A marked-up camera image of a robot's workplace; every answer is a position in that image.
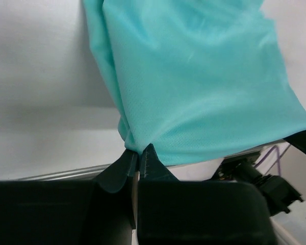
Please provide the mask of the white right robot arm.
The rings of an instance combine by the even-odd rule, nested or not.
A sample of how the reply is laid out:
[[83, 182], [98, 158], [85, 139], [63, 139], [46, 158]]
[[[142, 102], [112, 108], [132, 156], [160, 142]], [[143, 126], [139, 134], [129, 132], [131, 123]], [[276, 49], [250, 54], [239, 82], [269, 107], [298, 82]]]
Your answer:
[[[284, 139], [306, 155], [306, 130]], [[291, 212], [281, 212], [271, 221], [279, 244], [306, 244], [306, 201], [295, 201]]]

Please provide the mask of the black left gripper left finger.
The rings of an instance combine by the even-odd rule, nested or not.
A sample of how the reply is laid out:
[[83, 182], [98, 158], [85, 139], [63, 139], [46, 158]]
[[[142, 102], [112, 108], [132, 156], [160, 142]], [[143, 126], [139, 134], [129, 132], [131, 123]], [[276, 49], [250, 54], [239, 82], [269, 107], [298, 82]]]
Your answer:
[[85, 180], [0, 181], [0, 244], [130, 244], [138, 154]]

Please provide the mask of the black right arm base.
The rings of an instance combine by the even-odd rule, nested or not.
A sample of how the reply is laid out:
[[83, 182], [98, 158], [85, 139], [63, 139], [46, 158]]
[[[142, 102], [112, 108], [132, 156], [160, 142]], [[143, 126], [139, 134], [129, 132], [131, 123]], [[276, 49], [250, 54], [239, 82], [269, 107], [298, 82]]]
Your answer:
[[211, 179], [254, 183], [262, 178], [262, 174], [255, 167], [260, 155], [260, 152], [251, 152], [226, 158], [221, 162]]

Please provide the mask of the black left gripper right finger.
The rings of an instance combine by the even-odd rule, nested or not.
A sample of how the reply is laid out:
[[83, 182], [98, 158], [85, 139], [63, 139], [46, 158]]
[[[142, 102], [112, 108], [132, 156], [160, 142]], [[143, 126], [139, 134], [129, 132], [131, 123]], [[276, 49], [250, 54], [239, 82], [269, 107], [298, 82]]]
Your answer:
[[148, 145], [140, 161], [139, 244], [277, 244], [266, 201], [251, 184], [180, 181]]

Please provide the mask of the teal t shirt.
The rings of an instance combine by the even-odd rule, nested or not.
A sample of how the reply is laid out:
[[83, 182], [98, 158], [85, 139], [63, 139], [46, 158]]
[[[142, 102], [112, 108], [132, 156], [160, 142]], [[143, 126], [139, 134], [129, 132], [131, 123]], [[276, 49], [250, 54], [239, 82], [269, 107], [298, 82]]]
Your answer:
[[127, 149], [165, 165], [306, 130], [262, 1], [84, 1], [89, 43]]

